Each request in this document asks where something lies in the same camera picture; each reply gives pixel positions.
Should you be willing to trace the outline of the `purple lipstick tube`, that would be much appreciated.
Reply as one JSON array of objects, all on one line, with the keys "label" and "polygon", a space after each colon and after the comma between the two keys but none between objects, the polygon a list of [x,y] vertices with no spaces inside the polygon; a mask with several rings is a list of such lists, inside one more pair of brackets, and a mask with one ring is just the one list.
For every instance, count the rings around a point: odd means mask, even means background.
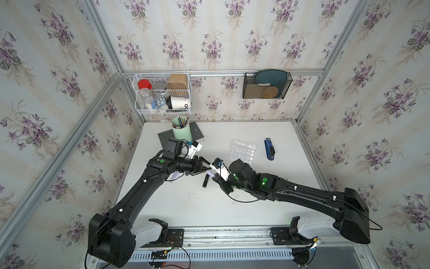
[{"label": "purple lipstick tube", "polygon": [[208,171],[206,171],[206,173],[209,175],[210,178],[219,177],[219,174],[216,171],[208,170]]},{"label": "purple lipstick tube", "polygon": [[176,171],[173,175],[172,175],[172,177],[171,177],[171,181],[175,181],[175,180],[177,180],[178,178],[179,178],[179,176],[180,176],[180,173],[178,172],[178,171]]}]

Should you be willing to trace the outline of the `black lipstick silver band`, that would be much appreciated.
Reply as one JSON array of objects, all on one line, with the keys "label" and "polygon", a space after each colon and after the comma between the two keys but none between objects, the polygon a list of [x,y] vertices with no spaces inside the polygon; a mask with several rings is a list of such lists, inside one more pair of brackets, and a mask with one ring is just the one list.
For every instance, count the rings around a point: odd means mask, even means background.
[{"label": "black lipstick silver band", "polygon": [[206,188],[209,181],[209,174],[206,174],[202,187]]}]

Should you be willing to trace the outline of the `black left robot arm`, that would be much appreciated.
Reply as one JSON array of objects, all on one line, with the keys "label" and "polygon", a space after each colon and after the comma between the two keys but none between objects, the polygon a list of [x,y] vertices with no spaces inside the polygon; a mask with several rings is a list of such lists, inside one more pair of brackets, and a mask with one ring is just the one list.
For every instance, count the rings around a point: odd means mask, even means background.
[{"label": "black left robot arm", "polygon": [[135,185],[104,215],[95,214],[88,225],[87,256],[91,255],[117,268],[123,267],[137,247],[137,232],[133,224],[154,192],[174,172],[194,176],[211,168],[203,157],[188,159],[181,156],[167,158],[159,152],[151,158]]}]

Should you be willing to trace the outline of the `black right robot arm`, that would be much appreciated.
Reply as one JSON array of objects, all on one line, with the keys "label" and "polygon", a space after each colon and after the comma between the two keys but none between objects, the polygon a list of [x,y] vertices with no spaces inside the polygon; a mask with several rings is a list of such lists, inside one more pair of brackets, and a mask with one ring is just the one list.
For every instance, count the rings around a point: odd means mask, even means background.
[{"label": "black right robot arm", "polygon": [[232,162],[229,168],[217,158],[211,164],[216,171],[213,178],[226,195],[240,189],[254,196],[254,202],[262,200],[289,202],[330,216],[332,227],[351,242],[369,244],[369,208],[351,188],[343,192],[325,191],[295,184],[273,174],[257,173],[240,159]]}]

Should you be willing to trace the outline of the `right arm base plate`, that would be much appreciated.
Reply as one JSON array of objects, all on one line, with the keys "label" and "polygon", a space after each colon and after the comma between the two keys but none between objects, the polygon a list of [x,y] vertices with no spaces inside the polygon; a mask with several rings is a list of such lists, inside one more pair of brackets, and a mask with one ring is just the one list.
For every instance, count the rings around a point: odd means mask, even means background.
[{"label": "right arm base plate", "polygon": [[313,239],[307,239],[299,233],[290,232],[289,227],[272,227],[269,236],[274,245],[309,245]]}]

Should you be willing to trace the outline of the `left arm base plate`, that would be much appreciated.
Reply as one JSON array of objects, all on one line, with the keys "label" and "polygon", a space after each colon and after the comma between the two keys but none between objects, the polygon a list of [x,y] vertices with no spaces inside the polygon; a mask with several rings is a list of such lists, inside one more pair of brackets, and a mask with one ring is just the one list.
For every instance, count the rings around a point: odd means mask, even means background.
[{"label": "left arm base plate", "polygon": [[166,232],[162,232],[160,238],[144,245],[146,248],[161,248],[161,247],[182,247],[184,241],[184,229],[168,228]]}]

